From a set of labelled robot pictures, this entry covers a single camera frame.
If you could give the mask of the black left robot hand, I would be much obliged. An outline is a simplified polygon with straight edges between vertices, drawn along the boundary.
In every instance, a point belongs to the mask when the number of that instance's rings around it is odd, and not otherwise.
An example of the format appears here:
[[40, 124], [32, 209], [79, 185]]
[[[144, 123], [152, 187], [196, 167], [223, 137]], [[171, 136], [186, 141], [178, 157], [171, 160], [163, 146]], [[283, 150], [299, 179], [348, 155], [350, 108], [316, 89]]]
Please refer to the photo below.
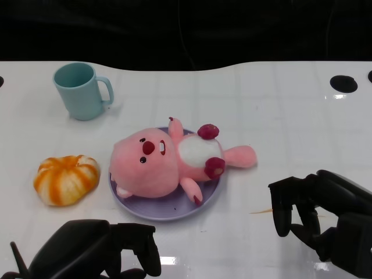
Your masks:
[[[145, 278], [161, 274], [153, 226], [106, 220], [72, 220], [39, 250], [30, 278]], [[131, 250], [141, 268], [122, 271], [121, 252]]]

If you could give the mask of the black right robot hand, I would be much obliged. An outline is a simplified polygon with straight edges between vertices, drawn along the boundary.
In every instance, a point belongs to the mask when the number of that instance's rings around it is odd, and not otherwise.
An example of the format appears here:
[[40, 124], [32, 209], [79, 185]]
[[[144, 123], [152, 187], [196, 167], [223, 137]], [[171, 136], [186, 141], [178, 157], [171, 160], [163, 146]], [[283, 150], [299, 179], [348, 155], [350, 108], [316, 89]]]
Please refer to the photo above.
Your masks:
[[293, 233], [322, 262], [371, 278], [371, 192], [339, 174], [319, 170], [304, 179], [269, 184], [280, 237]]

